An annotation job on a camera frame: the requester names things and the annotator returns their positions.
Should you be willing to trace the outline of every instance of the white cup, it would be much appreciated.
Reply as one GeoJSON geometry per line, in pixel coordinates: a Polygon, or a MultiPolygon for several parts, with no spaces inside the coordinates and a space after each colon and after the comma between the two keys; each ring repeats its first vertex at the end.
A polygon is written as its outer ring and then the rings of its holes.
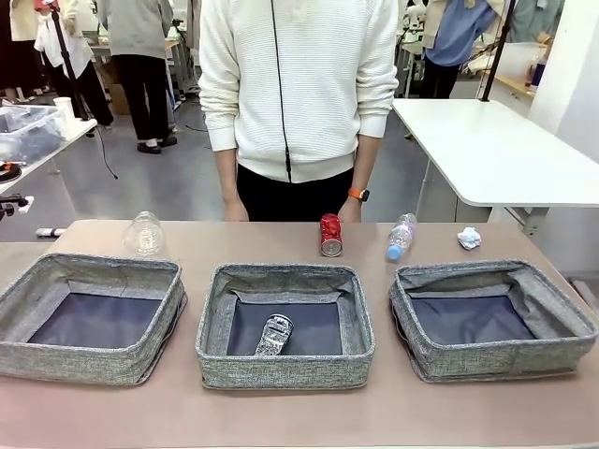
{"type": "Polygon", "coordinates": [[[70,125],[75,122],[76,119],[75,112],[73,112],[73,104],[68,96],[59,96],[58,98],[54,98],[54,104],[63,113],[66,125],[70,125]]]}

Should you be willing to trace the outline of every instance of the hand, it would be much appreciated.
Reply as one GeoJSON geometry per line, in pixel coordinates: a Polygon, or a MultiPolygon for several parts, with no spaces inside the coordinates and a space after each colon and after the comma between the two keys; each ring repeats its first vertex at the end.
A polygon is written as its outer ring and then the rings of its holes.
{"type": "Polygon", "coordinates": [[[353,197],[348,197],[339,210],[339,219],[342,223],[361,223],[362,222],[362,203],[353,197]]]}
{"type": "Polygon", "coordinates": [[[247,210],[239,198],[232,201],[225,201],[225,221],[226,222],[249,222],[250,217],[247,210]]]}
{"type": "Polygon", "coordinates": [[[74,36],[77,31],[77,24],[75,19],[65,19],[65,29],[69,36],[74,36]]]}

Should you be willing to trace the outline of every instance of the black pants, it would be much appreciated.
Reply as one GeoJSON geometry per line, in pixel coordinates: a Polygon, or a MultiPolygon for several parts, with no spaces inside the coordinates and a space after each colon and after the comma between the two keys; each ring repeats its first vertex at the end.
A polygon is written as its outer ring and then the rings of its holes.
{"type": "Polygon", "coordinates": [[[252,222],[319,222],[338,213],[352,185],[351,169],[327,180],[273,181],[239,166],[237,190],[252,222]]]}
{"type": "Polygon", "coordinates": [[[113,59],[138,139],[166,138],[168,112],[165,60],[135,54],[121,54],[113,56],[113,59]]]}
{"type": "Polygon", "coordinates": [[[425,58],[420,98],[449,98],[459,73],[459,65],[443,67],[435,64],[429,58],[425,58]]]}
{"type": "MultiPolygon", "coordinates": [[[[81,118],[81,111],[77,106],[77,102],[74,100],[75,93],[71,87],[70,80],[65,75],[63,67],[61,65],[52,67],[46,53],[43,53],[43,57],[52,87],[60,96],[68,96],[72,99],[71,103],[73,105],[75,117],[81,118]]],[[[111,124],[114,121],[114,117],[112,117],[109,104],[104,96],[104,90],[102,89],[100,80],[97,78],[94,65],[91,61],[85,67],[83,73],[77,78],[77,87],[83,97],[83,101],[97,122],[105,126],[111,124]]]]}

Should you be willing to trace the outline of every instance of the white knit sweater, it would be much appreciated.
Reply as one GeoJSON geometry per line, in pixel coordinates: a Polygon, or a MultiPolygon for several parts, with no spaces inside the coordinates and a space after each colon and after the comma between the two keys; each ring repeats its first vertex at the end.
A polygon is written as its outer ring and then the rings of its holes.
{"type": "MultiPolygon", "coordinates": [[[[381,138],[397,87],[397,0],[273,0],[293,182],[354,164],[381,138]]],[[[212,149],[287,181],[270,0],[203,0],[200,101],[212,149]]]]}

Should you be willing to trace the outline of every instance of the smartwatch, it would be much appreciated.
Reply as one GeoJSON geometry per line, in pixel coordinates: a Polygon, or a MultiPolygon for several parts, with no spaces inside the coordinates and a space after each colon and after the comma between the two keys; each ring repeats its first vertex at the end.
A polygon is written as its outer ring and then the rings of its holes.
{"type": "Polygon", "coordinates": [[[365,203],[371,195],[370,190],[349,189],[349,195],[352,198],[359,200],[360,203],[365,203]]]}

